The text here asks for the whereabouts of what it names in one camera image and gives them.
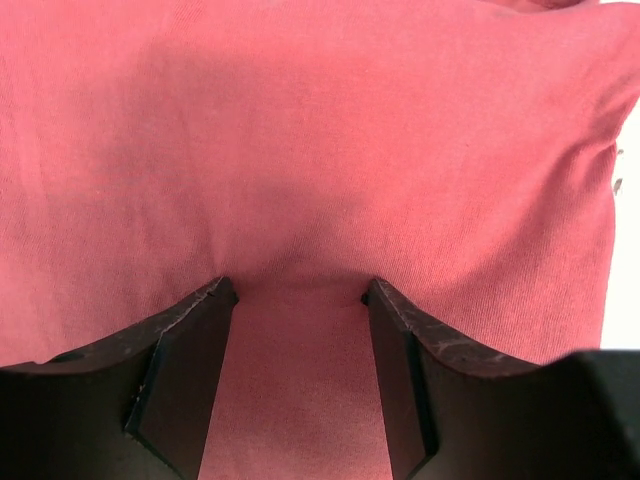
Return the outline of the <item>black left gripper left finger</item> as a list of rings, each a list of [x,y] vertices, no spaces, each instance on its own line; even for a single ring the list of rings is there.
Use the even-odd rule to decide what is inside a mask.
[[[238,298],[218,278],[48,362],[1,370],[5,479],[195,479]]]

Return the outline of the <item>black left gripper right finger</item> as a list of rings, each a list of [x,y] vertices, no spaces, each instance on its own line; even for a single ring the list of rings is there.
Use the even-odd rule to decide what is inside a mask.
[[[396,479],[635,479],[639,355],[538,366],[494,350],[374,279],[369,316]]]

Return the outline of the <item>salmon pink t shirt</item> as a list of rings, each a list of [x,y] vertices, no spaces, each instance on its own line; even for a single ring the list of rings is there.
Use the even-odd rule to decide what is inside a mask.
[[[639,8],[5,1],[1,360],[226,275],[201,475],[386,479],[373,277],[544,363],[601,339]]]

